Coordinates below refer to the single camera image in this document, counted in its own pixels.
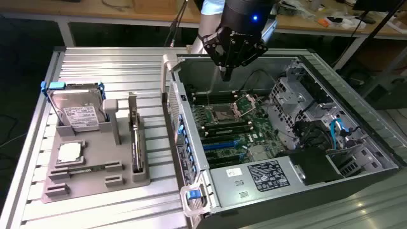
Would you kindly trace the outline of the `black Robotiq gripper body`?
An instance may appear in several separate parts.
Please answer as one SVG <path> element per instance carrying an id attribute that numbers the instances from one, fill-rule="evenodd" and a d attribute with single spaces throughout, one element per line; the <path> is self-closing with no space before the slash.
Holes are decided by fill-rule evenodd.
<path id="1" fill-rule="evenodd" d="M 263 40 L 264 29 L 274 0 L 227 0 L 218 28 L 230 29 L 228 38 L 247 37 L 255 41 Z"/>

